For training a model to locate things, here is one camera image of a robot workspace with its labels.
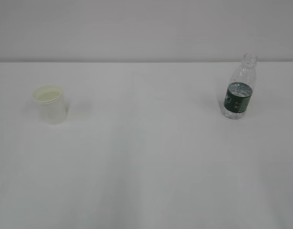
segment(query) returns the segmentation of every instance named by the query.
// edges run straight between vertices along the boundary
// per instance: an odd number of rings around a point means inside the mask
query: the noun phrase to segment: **bottle neck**
[[[257,63],[257,55],[255,54],[245,54],[242,59],[242,65],[245,68],[253,68]]]
[[[242,61],[243,68],[252,69],[252,68],[255,68],[255,66],[256,66],[256,64],[252,65],[252,64],[248,64],[248,63],[245,63],[244,61]]]

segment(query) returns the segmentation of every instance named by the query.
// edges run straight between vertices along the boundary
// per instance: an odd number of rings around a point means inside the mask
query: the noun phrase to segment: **bottle bottom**
[[[241,112],[241,113],[234,113],[234,112],[231,112],[231,111],[228,111],[224,105],[222,106],[222,114],[227,117],[227,118],[230,118],[230,119],[240,119],[242,118],[244,115],[245,115],[245,111],[244,112]]]

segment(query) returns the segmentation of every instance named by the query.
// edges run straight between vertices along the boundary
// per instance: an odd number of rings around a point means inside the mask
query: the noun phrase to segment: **clear plastic bottle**
[[[245,54],[242,64],[234,71],[222,107],[222,114],[227,118],[240,119],[245,115],[255,87],[256,63],[257,55]]]

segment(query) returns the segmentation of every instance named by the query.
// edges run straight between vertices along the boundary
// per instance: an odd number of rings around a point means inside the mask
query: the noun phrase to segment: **bottle label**
[[[236,93],[231,93],[230,91],[231,88],[234,88],[232,87],[232,84],[229,85],[228,87],[227,94],[223,103],[224,107],[228,111],[231,111],[233,113],[242,113],[246,111],[248,103],[252,95],[252,89],[251,89],[251,93],[247,93],[245,94],[245,96],[243,96],[243,94],[241,93],[241,96],[238,96],[236,95]]]

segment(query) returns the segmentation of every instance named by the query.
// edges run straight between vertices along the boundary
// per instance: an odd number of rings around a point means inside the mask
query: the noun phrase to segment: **paper cup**
[[[39,105],[40,116],[49,124],[62,123],[66,118],[62,88],[57,85],[45,85],[35,89],[33,100]]]

